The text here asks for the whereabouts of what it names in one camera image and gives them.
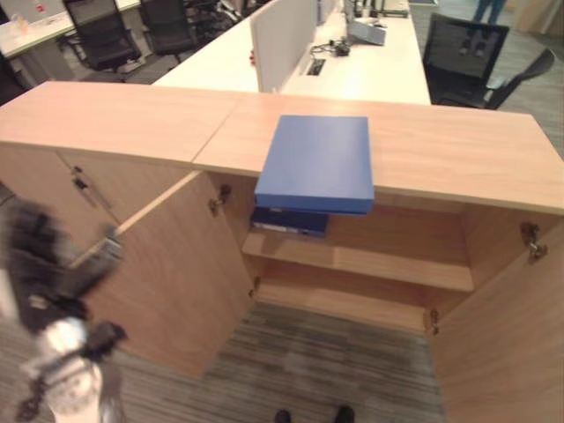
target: blue box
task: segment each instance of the blue box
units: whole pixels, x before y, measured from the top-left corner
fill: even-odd
[[[303,211],[281,211],[256,207],[250,218],[252,227],[324,237],[327,232],[329,216],[321,213]]]
[[[374,186],[368,119],[280,116],[255,203],[301,212],[369,213]]]

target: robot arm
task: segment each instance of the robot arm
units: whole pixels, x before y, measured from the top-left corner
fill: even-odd
[[[65,266],[56,247],[62,234],[37,204],[14,207],[8,236],[8,275],[19,320],[35,335],[41,355],[23,368],[32,395],[17,421],[31,421],[45,400],[57,423],[122,423],[118,369],[106,358],[125,332],[112,323],[89,327],[81,298],[118,265],[122,247],[106,231],[78,263]]]

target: white partition panel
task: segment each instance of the white partition panel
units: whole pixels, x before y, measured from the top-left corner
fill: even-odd
[[[251,16],[258,88],[278,91],[314,39],[317,0],[274,0]]]

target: chair backrest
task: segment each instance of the chair backrest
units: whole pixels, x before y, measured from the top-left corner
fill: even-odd
[[[26,88],[19,83],[10,61],[0,52],[0,106],[26,91]]]
[[[430,71],[438,71],[440,74],[460,75],[485,85],[508,30],[506,26],[481,24],[434,13],[431,15],[423,55],[427,75]]]
[[[511,93],[527,79],[532,79],[547,73],[554,64],[555,56],[551,49],[546,48],[527,69],[515,75],[505,86],[495,90],[486,104],[486,108],[495,110],[511,95]]]
[[[140,11],[150,30],[179,23],[188,27],[183,0],[141,0]]]
[[[64,0],[78,37],[87,46],[103,46],[126,36],[115,0]]]

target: black shoe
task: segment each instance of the black shoe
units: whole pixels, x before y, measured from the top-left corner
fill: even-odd
[[[474,51],[474,55],[476,55],[476,57],[484,57],[485,49],[486,49],[486,43],[480,41],[478,44],[476,44],[476,51]]]
[[[339,408],[335,423],[354,423],[354,410],[348,405]]]
[[[460,46],[460,49],[458,50],[458,54],[460,56],[465,56],[468,53],[468,50],[470,49],[470,45],[471,45],[471,39],[467,37],[466,39],[464,39],[462,46]]]
[[[278,410],[274,416],[274,423],[292,423],[292,415],[286,410]]]

